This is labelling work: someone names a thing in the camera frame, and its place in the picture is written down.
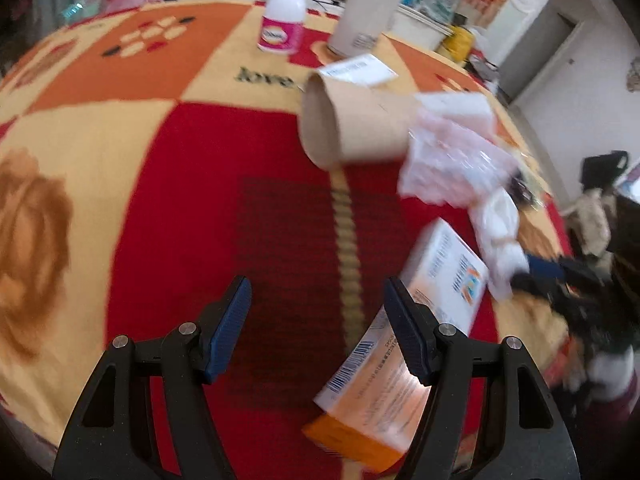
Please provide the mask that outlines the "white gloved right hand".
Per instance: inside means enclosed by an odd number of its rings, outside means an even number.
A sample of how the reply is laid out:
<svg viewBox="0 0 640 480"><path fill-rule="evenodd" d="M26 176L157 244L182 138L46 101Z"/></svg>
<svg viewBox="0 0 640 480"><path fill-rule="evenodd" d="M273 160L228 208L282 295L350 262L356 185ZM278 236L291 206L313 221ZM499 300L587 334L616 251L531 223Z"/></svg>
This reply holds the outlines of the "white gloved right hand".
<svg viewBox="0 0 640 480"><path fill-rule="evenodd" d="M623 396L634 378L634 349L623 353L599 352L586 367L592 383L591 394L598 402L611 402Z"/></svg>

